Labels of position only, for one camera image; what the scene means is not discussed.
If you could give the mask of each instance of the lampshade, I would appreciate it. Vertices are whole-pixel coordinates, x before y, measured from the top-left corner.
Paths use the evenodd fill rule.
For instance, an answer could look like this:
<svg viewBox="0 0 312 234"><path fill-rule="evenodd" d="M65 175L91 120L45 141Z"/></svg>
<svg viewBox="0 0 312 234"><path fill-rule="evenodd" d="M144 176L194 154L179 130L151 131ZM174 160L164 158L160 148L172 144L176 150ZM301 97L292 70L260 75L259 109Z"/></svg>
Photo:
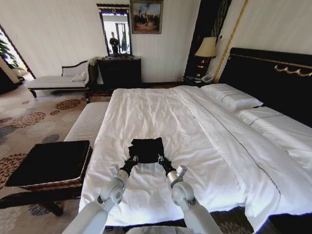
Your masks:
<svg viewBox="0 0 312 234"><path fill-rule="evenodd" d="M200 48L197 50L195 56L199 57L214 57L215 52L215 41L216 38L204 38Z"/></svg>

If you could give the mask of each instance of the telephone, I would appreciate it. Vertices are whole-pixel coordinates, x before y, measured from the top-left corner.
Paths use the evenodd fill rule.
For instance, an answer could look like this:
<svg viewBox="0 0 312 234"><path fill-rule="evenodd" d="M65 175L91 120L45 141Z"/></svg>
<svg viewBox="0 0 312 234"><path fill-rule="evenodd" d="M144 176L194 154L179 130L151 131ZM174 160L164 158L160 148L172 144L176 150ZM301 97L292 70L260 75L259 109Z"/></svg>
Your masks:
<svg viewBox="0 0 312 234"><path fill-rule="evenodd" d="M213 77L210 75L203 76L200 80L205 83L211 83L213 81Z"/></svg>

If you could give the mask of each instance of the framed painting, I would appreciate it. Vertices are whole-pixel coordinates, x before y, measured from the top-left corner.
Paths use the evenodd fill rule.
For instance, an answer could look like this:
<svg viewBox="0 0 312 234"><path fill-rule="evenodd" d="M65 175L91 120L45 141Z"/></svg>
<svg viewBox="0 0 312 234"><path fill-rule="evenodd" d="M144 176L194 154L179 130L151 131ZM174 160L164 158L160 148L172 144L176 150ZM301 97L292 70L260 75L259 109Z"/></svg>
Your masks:
<svg viewBox="0 0 312 234"><path fill-rule="evenodd" d="M163 0L131 0L132 33L161 33Z"/></svg>

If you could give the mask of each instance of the table lamp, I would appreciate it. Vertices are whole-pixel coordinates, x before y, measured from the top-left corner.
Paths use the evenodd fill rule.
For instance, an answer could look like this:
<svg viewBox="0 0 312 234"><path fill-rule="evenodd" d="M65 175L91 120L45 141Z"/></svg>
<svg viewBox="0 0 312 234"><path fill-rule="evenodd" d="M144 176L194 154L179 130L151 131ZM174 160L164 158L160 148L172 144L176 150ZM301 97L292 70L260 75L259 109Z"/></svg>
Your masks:
<svg viewBox="0 0 312 234"><path fill-rule="evenodd" d="M195 53L195 56L204 57L204 59L200 61L200 64L197 65L198 68L198 72L196 73L197 77L201 77L204 74L206 74L208 69L208 62L212 57L216 56L215 42L216 42L215 37L204 38L203 42L200 45L200 48Z"/></svg>

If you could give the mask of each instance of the floral rug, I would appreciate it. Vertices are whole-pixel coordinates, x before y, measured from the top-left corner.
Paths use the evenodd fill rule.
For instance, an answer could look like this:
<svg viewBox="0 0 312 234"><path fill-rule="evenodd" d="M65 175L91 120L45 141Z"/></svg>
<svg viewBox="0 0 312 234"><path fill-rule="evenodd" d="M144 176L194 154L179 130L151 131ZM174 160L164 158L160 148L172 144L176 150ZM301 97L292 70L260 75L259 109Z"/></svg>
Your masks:
<svg viewBox="0 0 312 234"><path fill-rule="evenodd" d="M10 174L35 144L63 141L86 105L84 93L81 91L37 91L37 95L37 98L33 98L23 85L0 95L0 198L23 191L4 187ZM60 217L38 204L1 209L0 233L59 234L77 215L78 203L79 200L59 202L58 205L64 210ZM212 216L223 233L253 232L244 216L243 208L235 208L229 212L213 212ZM124 232L123 229L105 231L115 234ZM262 233L278 232L268 222Z"/></svg>

